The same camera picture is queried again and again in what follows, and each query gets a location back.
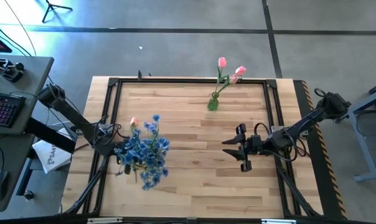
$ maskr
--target concrete floor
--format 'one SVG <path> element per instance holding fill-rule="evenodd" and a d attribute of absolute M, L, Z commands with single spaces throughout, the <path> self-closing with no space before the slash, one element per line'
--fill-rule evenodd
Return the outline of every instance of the concrete floor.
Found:
<path fill-rule="evenodd" d="M 266 29 L 261 0 L 74 0 L 51 1 L 73 7 L 51 12 L 46 24 L 41 0 L 9 0 L 22 23 L 82 27 L 84 32 L 34 32 L 37 55 L 55 59 L 50 76 L 84 109 L 94 75 L 212 76 L 220 56 L 228 67 L 244 65 L 247 77 L 276 76 L 267 34 L 112 33 L 94 28 Z M 376 30 L 376 0 L 268 0 L 272 25 L 279 30 Z M 0 1 L 0 25 L 30 52 L 23 30 Z M 283 78 L 339 92 L 355 103 L 376 85 L 376 35 L 275 35 Z M 312 94 L 313 102 L 318 97 Z M 34 118 L 45 122 L 37 105 Z M 50 117 L 49 124 L 58 122 Z M 349 219 L 376 222 L 376 180 L 357 184 L 353 175 L 368 171 L 349 123 L 321 123 Z M 58 212 L 66 173 L 35 171 L 28 188 L 37 198 L 14 197 L 0 218 Z"/>

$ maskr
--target backlit keyboard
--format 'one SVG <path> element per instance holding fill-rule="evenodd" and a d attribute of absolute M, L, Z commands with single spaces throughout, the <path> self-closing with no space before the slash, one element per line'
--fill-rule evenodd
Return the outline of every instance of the backlit keyboard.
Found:
<path fill-rule="evenodd" d="M 11 128 L 26 98 L 0 93 L 0 126 Z"/>

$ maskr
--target pink flower bud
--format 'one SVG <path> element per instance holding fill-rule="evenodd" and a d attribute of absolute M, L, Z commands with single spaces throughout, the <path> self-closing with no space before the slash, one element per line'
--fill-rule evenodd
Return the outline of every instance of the pink flower bud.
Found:
<path fill-rule="evenodd" d="M 130 121 L 130 125 L 132 126 L 132 127 L 135 127 L 135 126 L 137 126 L 137 124 L 138 124 L 138 120 L 137 120 L 137 118 L 131 118 L 131 121 Z"/>
<path fill-rule="evenodd" d="M 239 76 L 237 74 L 233 74 L 231 77 L 230 77 L 230 84 L 235 84 L 239 79 Z"/>
<path fill-rule="evenodd" d="M 246 68 L 241 66 L 241 67 L 236 69 L 235 74 L 240 77 L 245 73 L 245 71 L 246 71 Z"/>
<path fill-rule="evenodd" d="M 227 65 L 227 60 L 225 59 L 225 57 L 220 57 L 219 58 L 219 67 L 224 68 L 226 65 Z"/>

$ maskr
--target glass vase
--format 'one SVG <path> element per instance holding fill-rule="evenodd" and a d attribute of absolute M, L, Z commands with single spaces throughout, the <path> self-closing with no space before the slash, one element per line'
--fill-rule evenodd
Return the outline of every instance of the glass vase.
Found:
<path fill-rule="evenodd" d="M 219 93 L 213 92 L 212 98 L 209 100 L 209 103 L 207 104 L 207 109 L 210 111 L 217 111 L 219 108 L 219 100 L 217 99 L 219 97 Z"/>

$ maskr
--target wooden table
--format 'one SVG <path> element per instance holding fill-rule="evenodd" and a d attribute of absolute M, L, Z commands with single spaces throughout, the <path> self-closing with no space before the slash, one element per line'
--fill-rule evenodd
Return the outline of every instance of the wooden table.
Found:
<path fill-rule="evenodd" d="M 93 77 L 84 112 L 91 122 L 101 118 L 108 79 Z M 276 81 L 288 126 L 301 119 L 293 81 Z M 214 88 L 214 84 L 193 83 L 123 84 L 116 122 L 124 127 L 122 134 L 128 135 L 133 116 L 142 127 L 144 121 L 151 121 L 153 114 L 161 115 L 160 133 L 171 141 L 171 151 L 166 157 L 169 176 L 155 189 L 143 191 L 139 177 L 136 182 L 134 175 L 115 176 L 120 166 L 111 157 L 101 216 L 283 217 L 274 158 L 251 156 L 253 170 L 243 173 L 241 162 L 222 152 L 228 146 L 221 142 L 233 138 L 240 123 L 246 124 L 248 134 L 252 134 L 256 123 L 268 124 L 262 86 L 230 86 L 220 94 L 219 110 L 208 111 L 206 106 Z M 266 138 L 265 131 L 261 130 L 260 134 Z M 82 144 L 85 140 L 78 139 L 77 146 Z M 84 147 L 73 155 L 62 198 L 64 210 L 86 186 L 93 153 L 90 147 Z M 298 189 L 322 213 L 311 159 L 299 157 L 293 162 L 293 168 Z"/>

